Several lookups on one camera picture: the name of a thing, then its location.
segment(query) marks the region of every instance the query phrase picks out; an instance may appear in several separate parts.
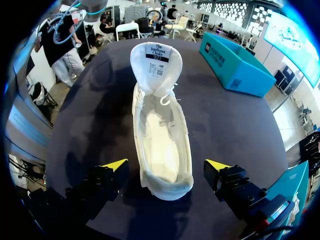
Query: shoelace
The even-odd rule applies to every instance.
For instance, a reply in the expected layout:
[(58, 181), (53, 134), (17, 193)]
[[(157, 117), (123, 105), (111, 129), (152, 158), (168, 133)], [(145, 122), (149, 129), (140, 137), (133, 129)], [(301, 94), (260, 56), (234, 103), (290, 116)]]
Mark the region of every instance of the shoelace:
[[(178, 83), (175, 83), (175, 84), (172, 86), (171, 91), (174, 90), (175, 85), (177, 86)], [(166, 101), (166, 102), (164, 103), (164, 99), (165, 99), (166, 97), (168, 97), (168, 96), (169, 96), (169, 94), (166, 94), (166, 95), (164, 95), (164, 96), (160, 99), (160, 104), (161, 104), (162, 106), (167, 106), (168, 104), (170, 104), (170, 100), (168, 100), (168, 101)]]

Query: display screen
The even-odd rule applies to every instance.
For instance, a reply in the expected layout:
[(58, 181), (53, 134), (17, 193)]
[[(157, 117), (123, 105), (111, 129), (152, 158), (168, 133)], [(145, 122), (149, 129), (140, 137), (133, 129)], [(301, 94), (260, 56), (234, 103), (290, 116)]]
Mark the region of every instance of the display screen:
[(320, 77), (319, 55), (303, 28), (286, 16), (273, 12), (264, 39), (283, 52), (312, 87), (316, 86)]

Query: shoe label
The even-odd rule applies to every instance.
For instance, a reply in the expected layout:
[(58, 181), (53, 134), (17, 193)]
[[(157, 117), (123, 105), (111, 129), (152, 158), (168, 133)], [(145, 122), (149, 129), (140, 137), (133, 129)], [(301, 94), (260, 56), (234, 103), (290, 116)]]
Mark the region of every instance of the shoe label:
[(162, 77), (170, 59), (171, 46), (147, 42), (145, 57), (150, 59), (148, 72), (154, 78)]
[(147, 42), (145, 49), (145, 57), (148, 59), (169, 62), (171, 47), (155, 42)]

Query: qr code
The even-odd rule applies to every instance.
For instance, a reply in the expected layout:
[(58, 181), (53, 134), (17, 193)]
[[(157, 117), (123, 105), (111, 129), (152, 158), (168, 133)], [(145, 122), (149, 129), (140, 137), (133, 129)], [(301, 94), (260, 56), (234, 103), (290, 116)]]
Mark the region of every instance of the qr code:
[(241, 83), (241, 80), (234, 79), (232, 84), (230, 85), (230, 88), (231, 89), (237, 89), (239, 87), (240, 83)]
[(157, 70), (157, 71), (156, 71), (156, 74), (157, 74), (157, 75), (160, 75), (160, 76), (162, 76), (163, 73), (164, 73), (164, 71), (162, 71), (162, 70)]

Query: shoe insole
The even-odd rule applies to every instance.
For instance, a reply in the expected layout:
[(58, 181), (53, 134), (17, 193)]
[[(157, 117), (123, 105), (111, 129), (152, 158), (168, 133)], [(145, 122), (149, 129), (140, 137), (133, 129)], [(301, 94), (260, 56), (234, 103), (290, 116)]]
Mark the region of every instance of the shoe insole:
[(180, 156), (177, 141), (170, 132), (174, 124), (173, 114), (170, 106), (162, 106), (159, 100), (157, 97), (144, 99), (141, 113), (141, 118), (144, 119), (140, 122), (144, 125), (142, 146), (151, 172), (165, 182), (175, 183)]

